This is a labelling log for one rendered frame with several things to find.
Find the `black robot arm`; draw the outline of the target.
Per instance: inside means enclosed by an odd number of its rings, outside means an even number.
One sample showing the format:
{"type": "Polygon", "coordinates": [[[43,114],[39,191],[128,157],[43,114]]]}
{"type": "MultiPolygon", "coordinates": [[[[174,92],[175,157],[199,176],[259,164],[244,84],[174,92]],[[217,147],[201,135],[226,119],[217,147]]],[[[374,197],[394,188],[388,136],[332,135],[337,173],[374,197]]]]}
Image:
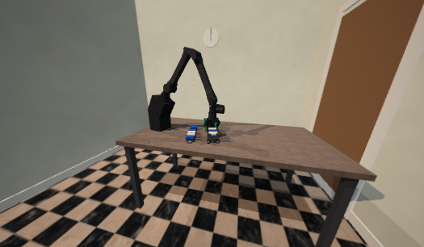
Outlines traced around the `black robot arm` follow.
{"type": "MultiPolygon", "coordinates": [[[[195,62],[195,65],[196,65],[196,68],[198,69],[201,81],[204,85],[204,89],[205,89],[207,99],[208,99],[208,102],[209,102],[209,106],[210,106],[209,112],[210,113],[224,114],[225,113],[225,105],[216,104],[217,103],[217,97],[216,97],[215,92],[212,89],[212,85],[209,81],[206,69],[204,67],[204,63],[203,63],[203,60],[202,60],[203,58],[201,56],[201,53],[196,51],[193,48],[184,47],[183,50],[184,51],[183,51],[182,57],[181,57],[178,65],[177,65],[171,79],[163,86],[163,91],[162,91],[161,95],[158,96],[157,98],[162,100],[164,103],[171,100],[170,93],[175,93],[177,91],[178,80],[181,77],[183,70],[185,69],[185,67],[187,65],[187,62],[192,58],[192,60],[195,62]],[[214,97],[212,97],[212,95],[214,97]]],[[[208,118],[209,118],[209,112],[208,112],[208,118]]]]}

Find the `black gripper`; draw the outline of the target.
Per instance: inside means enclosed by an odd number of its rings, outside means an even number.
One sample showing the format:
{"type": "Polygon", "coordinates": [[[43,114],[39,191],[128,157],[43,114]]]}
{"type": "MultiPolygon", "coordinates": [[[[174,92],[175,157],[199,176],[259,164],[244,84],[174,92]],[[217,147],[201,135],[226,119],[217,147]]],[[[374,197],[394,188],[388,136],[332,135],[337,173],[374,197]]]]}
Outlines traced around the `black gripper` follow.
{"type": "MultiPolygon", "coordinates": [[[[208,121],[212,121],[212,123],[217,123],[218,127],[220,125],[220,121],[218,118],[216,118],[216,113],[210,113],[209,112],[209,118],[207,118],[207,120],[205,120],[205,124],[208,128],[208,121]]],[[[216,130],[218,129],[217,125],[216,125],[216,130]]]]}

